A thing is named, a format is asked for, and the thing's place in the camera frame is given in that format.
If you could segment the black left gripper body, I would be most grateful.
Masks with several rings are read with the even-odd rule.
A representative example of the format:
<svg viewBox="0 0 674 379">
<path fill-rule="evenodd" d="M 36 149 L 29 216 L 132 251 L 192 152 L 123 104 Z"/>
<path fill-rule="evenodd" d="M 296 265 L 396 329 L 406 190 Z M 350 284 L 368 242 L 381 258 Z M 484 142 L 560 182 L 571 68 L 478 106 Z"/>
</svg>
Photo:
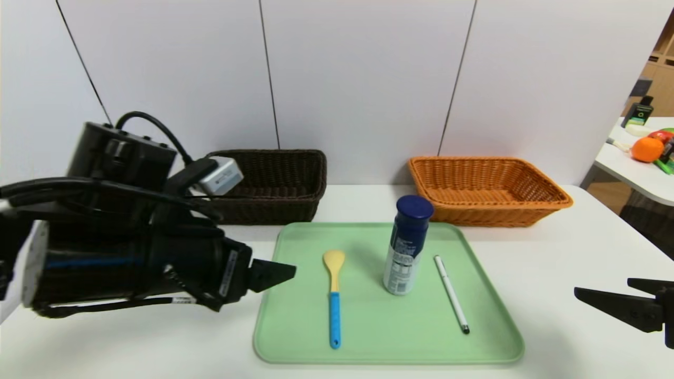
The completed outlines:
<svg viewBox="0 0 674 379">
<path fill-rule="evenodd" d="M 251 248 L 216 225 L 154 228 L 154 304 L 200 305 L 218 312 L 249 289 Z"/>
</svg>

